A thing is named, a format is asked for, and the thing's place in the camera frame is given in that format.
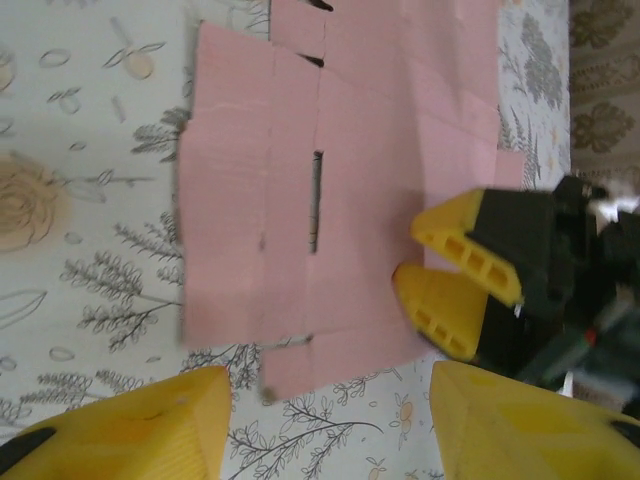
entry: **pink cardboard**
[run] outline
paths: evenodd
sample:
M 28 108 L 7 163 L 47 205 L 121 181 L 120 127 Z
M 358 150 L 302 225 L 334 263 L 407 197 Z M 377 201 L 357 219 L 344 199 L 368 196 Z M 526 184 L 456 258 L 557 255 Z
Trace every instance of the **pink cardboard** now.
M 391 286 L 398 263 L 423 261 L 412 218 L 472 187 L 521 183 L 496 150 L 497 5 L 371 1 L 328 12 L 273 0 L 272 43 L 200 30 L 179 162 L 185 339 L 312 334 L 264 352 L 264 386 L 281 398 L 428 351 Z

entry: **floral tablecloth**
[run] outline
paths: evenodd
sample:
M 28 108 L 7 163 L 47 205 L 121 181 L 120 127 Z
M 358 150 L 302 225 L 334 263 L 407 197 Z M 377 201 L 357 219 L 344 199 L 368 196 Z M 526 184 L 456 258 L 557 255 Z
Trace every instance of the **floral tablecloth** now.
M 501 13 L 501 143 L 526 152 L 535 187 L 569 169 L 567 3 Z M 176 345 L 173 162 L 199 18 L 268 35 L 266 0 L 0 2 L 0 156 L 21 160 L 0 168 L 0 196 L 31 202 L 0 211 L 0 439 L 220 364 L 234 386 L 222 479 L 442 478 L 434 357 L 265 406 L 255 345 Z

